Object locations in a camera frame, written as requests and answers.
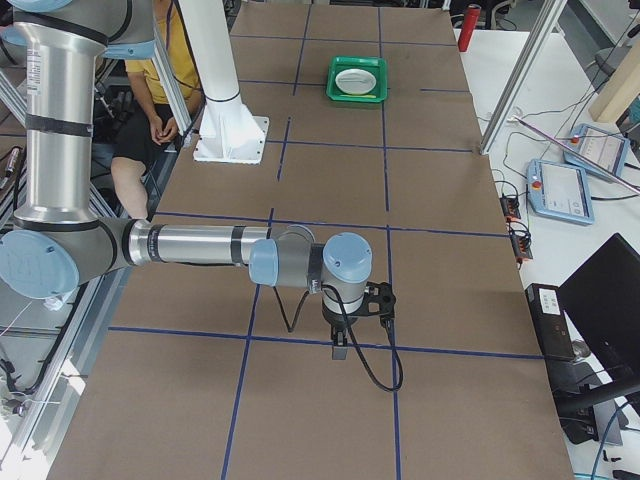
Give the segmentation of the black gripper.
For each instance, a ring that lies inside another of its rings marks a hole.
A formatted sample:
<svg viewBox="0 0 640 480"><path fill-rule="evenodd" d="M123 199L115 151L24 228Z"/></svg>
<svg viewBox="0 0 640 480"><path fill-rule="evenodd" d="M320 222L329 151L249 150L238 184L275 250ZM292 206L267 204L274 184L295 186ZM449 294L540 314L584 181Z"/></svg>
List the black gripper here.
<svg viewBox="0 0 640 480"><path fill-rule="evenodd" d="M345 317L341 313L330 310L327 306L322 305L322 314L324 319L331 327L331 339L333 341L346 341L348 327L353 325L358 317L348 314ZM345 360L348 354L348 344L344 342L334 342L332 345L331 358L333 360Z"/></svg>

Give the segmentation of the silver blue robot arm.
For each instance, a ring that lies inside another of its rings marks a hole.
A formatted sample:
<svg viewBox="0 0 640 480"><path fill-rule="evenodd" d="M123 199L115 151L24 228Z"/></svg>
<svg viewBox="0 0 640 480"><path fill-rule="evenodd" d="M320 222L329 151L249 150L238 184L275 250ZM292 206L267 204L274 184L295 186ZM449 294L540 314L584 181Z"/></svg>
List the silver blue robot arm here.
<svg viewBox="0 0 640 480"><path fill-rule="evenodd" d="M103 218L89 207L95 62L148 58L156 49L148 1L17 1L26 41L26 198L1 241L1 277L46 299L126 266L234 265L270 287L320 294L332 355L356 345L353 323L373 298L372 252L354 233L325 243L304 226L162 225Z"/></svg>

